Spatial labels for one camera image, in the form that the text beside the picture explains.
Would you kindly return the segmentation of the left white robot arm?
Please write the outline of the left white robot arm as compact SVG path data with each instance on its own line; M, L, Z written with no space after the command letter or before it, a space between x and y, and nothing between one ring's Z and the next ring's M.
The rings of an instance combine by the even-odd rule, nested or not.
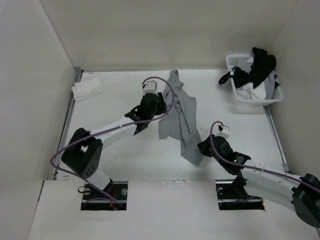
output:
M118 121L96 130L77 129L61 160L74 174L91 184L100 199L108 199L112 195L113 181L99 168L103 149L139 134L154 117L165 114L166 110L162 93L146 93L140 104Z

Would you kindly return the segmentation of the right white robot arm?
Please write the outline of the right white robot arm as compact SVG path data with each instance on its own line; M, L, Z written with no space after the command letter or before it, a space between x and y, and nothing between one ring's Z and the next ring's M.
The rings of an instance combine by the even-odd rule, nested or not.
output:
M232 192L238 198L260 197L295 213L307 225L320 227L320 181L307 173L292 175L267 167L249 165L251 157L234 151L222 136L211 135L197 144L201 154L214 158L235 176Z

